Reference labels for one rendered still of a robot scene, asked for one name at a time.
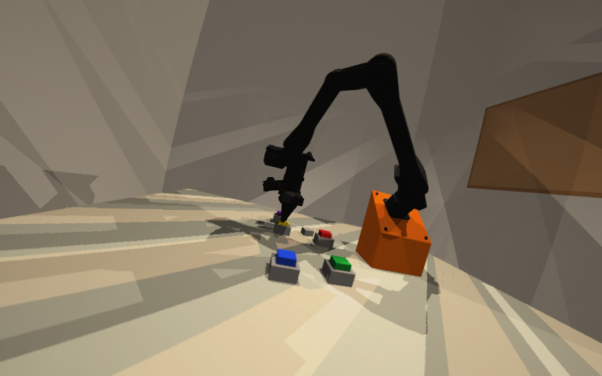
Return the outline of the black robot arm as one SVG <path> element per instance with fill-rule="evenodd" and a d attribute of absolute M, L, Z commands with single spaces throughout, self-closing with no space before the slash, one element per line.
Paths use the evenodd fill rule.
<path fill-rule="evenodd" d="M 397 155 L 394 178 L 398 191 L 389 199 L 384 198 L 386 210 L 391 218 L 410 219 L 411 210 L 427 207 L 425 194 L 429 186 L 412 144 L 399 97 L 396 60 L 390 54 L 379 53 L 366 63 L 328 73 L 302 121 L 283 142 L 284 147 L 269 144 L 263 162 L 275 168 L 287 166 L 286 170 L 304 175 L 307 162 L 315 159 L 310 151 L 303 151 L 318 123 L 339 92 L 357 89 L 367 89 L 379 106 Z"/>

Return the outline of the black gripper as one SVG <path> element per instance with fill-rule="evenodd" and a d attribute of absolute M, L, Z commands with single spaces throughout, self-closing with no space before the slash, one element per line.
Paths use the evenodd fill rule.
<path fill-rule="evenodd" d="M 280 192 L 278 200 L 281 202 L 281 222 L 285 222 L 286 219 L 292 214 L 297 206 L 303 206 L 303 197 L 301 195 L 301 186 L 304 182 L 304 175 L 285 171 L 285 190 Z"/>

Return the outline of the yellow button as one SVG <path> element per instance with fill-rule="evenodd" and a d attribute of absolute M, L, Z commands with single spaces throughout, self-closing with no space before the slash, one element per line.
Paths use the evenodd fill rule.
<path fill-rule="evenodd" d="M 281 222 L 281 220 L 275 221 L 274 233 L 289 236 L 291 232 L 291 225 L 288 222 Z"/>

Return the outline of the red button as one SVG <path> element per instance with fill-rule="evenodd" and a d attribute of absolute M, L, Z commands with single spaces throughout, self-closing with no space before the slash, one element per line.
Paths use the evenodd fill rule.
<path fill-rule="evenodd" d="M 319 230 L 319 233 L 314 234 L 314 243 L 317 246 L 333 248 L 334 241 L 329 231 Z"/>

